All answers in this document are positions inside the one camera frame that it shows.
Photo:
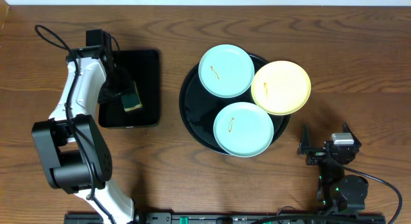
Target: wood grain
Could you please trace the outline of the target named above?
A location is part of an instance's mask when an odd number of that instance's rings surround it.
[[[0,223],[62,223],[83,201],[51,189],[31,139],[64,87],[66,53],[34,32],[43,24],[71,47],[102,28],[122,49],[161,52],[158,126],[101,132],[114,178],[142,210],[276,212],[313,210],[318,169],[295,154],[302,124],[320,145],[347,121],[363,147],[352,168],[382,177],[403,194],[396,223],[411,222],[411,9],[363,7],[13,6],[0,36]],[[283,136],[249,159],[214,153],[180,120],[178,96],[188,71],[217,44],[292,60],[312,83],[307,104]],[[370,182],[367,212],[390,219],[397,198]]]

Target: black plastic mount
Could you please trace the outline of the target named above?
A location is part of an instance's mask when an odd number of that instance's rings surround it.
[[[344,169],[336,165],[330,157],[345,165],[355,159],[360,151],[361,142],[349,129],[347,123],[342,125],[343,133],[351,134],[352,144],[335,144],[325,141],[323,148],[315,148],[310,144],[308,130],[304,126],[302,139],[297,154],[307,155],[307,165],[318,165],[320,169],[319,190],[317,198],[324,202],[321,214],[357,215],[365,209],[368,182],[364,177],[345,176]]]
[[[91,115],[79,115],[72,122],[84,150],[95,168],[96,188],[103,189],[112,174],[109,148]],[[36,122],[31,131],[44,174],[53,189],[63,189],[67,194],[90,188],[90,174],[79,150],[62,151],[67,139],[73,137],[66,121],[53,119]]]
[[[106,103],[114,98],[130,92],[134,88],[132,77],[126,69],[120,68],[115,63],[113,57],[111,35],[101,29],[89,30],[85,32],[85,47],[73,49],[75,58],[95,58],[100,59],[106,73],[106,80],[101,86],[98,95],[98,103]],[[66,57],[66,62],[74,61],[70,55]]]

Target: green sponge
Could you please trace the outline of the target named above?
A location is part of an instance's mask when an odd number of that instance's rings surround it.
[[[123,102],[124,111],[131,112],[138,108],[143,107],[140,101],[139,93],[137,91],[136,83],[134,83],[134,88],[128,93],[121,96]]]

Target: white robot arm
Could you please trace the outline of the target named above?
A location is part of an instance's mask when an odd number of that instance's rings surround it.
[[[100,214],[104,224],[132,223],[134,203],[111,178],[111,155],[94,122],[101,87],[107,81],[107,73],[112,73],[114,68],[110,35],[102,30],[88,31],[86,35],[89,47],[75,50],[79,75],[73,86],[69,116],[72,117],[71,121],[85,153],[94,166],[96,190],[92,200],[87,199],[91,191],[91,179],[85,157],[78,150],[60,151],[59,148],[75,141],[67,128],[65,107],[75,78],[74,60],[67,61],[66,86],[56,109],[47,121],[34,124],[32,135],[52,188],[62,188],[69,194],[83,198]]]

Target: black cable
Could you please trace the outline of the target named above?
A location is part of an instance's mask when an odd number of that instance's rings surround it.
[[[110,37],[114,40],[114,42],[116,43],[116,46],[117,46],[117,50],[120,52],[120,46],[118,45],[116,38],[114,38],[114,36],[112,36],[112,35]]]
[[[48,33],[50,33],[50,34],[51,34],[52,36],[54,36],[63,46],[60,46],[60,45],[58,45],[58,44],[50,41],[49,39],[47,39],[45,36],[43,36],[43,35],[40,33],[39,28],[42,28],[43,30],[45,30],[45,31],[47,31]],[[87,199],[87,200],[93,200],[93,199],[94,199],[94,194],[95,194],[95,192],[96,192],[96,185],[95,185],[95,182],[94,182],[94,171],[92,170],[92,165],[91,165],[91,163],[90,163],[89,157],[87,156],[87,153],[86,153],[85,150],[84,150],[84,147],[83,147],[83,145],[82,145],[82,142],[80,141],[80,139],[79,139],[78,136],[77,136],[76,130],[75,130],[75,128],[74,128],[74,124],[73,124],[73,122],[71,121],[70,113],[69,113],[69,111],[71,110],[71,96],[73,95],[73,91],[74,91],[74,88],[75,88],[75,85],[76,85],[78,76],[80,75],[80,68],[78,67],[77,59],[76,59],[76,57],[73,55],[73,52],[71,51],[71,49],[69,48],[69,46],[68,46],[56,33],[52,32],[50,29],[46,28],[46,27],[43,26],[43,25],[36,25],[36,26],[34,27],[34,30],[35,30],[36,33],[37,33],[42,39],[44,39],[46,42],[48,42],[48,43],[50,43],[50,44],[52,44],[52,45],[54,45],[54,46],[56,46],[56,47],[59,47],[59,48],[61,48],[61,49],[67,50],[67,51],[69,52],[70,57],[73,59],[74,65],[76,66],[76,71],[74,72],[74,79],[73,79],[73,82],[72,82],[72,84],[71,84],[71,86],[70,86],[69,94],[67,95],[67,101],[66,101],[64,107],[66,108],[67,125],[69,126],[70,132],[72,133],[74,139],[75,139],[76,142],[77,142],[78,149],[80,150],[80,153],[82,154],[82,156],[84,156],[84,161],[85,161],[85,163],[86,163],[86,165],[87,165],[87,168],[88,168],[89,174],[90,174],[91,191],[90,191],[90,194],[87,195],[86,199]]]
[[[375,224],[374,221],[361,221],[352,218],[338,217],[338,216],[320,216],[315,214],[295,214],[287,216],[276,216],[271,218],[264,218],[262,220],[255,221],[251,224],[264,224],[270,221],[283,221],[283,220],[305,220],[305,221],[329,221],[332,223],[344,223],[344,224]]]
[[[394,214],[394,216],[391,218],[391,220],[388,222],[388,224],[393,224],[394,221],[397,219],[399,213],[401,212],[401,208],[402,208],[402,206],[403,206],[403,197],[401,196],[401,193],[398,191],[398,189],[397,189],[395,186],[391,185],[390,183],[388,183],[388,182],[386,182],[386,181],[384,181],[384,180],[381,180],[381,179],[376,178],[376,177],[374,177],[374,176],[368,175],[367,173],[362,173],[362,172],[357,171],[357,170],[355,170],[355,169],[348,168],[347,166],[341,165],[340,163],[338,163],[338,162],[331,156],[330,153],[328,153],[328,157],[329,157],[329,158],[333,161],[333,163],[336,164],[337,166],[339,166],[339,167],[341,167],[341,168],[343,168],[343,169],[345,169],[345,170],[347,170],[347,171],[350,171],[350,172],[352,172],[352,173],[356,173],[356,174],[358,174],[358,175],[361,175],[361,176],[363,176],[363,177],[367,177],[367,178],[373,179],[373,180],[375,180],[375,181],[377,181],[377,182],[379,182],[379,183],[381,183],[381,184],[383,184],[383,185],[386,185],[386,186],[390,187],[393,191],[396,192],[396,194],[397,194],[397,196],[398,196],[397,211],[395,212],[395,214]]]
[[[295,211],[297,210],[296,208],[292,207],[291,205],[286,205],[286,206],[284,206],[283,208],[281,208],[281,209],[278,211],[278,213],[277,213],[276,216],[280,215],[284,208],[293,208]]]
[[[104,206],[101,205],[101,203],[97,200],[97,198],[93,198],[92,200],[93,200],[93,202],[97,205],[97,207],[98,207],[101,211],[103,211],[103,213],[104,213],[105,215],[107,215],[107,217],[109,218],[111,224],[116,224],[116,221],[114,220],[113,215],[110,214],[110,213],[108,212],[108,210],[105,209]]]

